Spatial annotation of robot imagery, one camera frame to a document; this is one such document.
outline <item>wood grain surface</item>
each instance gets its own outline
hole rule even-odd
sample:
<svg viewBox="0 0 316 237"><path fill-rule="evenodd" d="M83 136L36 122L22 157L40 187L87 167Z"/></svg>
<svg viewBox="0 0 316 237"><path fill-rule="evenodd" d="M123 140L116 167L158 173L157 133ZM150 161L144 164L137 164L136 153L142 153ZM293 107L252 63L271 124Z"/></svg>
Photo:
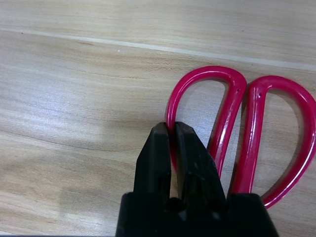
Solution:
<svg viewBox="0 0 316 237"><path fill-rule="evenodd" d="M316 97L315 38L314 0L0 0L0 234L113 236L136 159L185 73L280 75ZM204 81L181 100L177 120L205 145L225 92ZM303 126L290 97L269 93L254 192L291 165ZM315 182L313 161L269 209L281 237L316 235Z"/></svg>

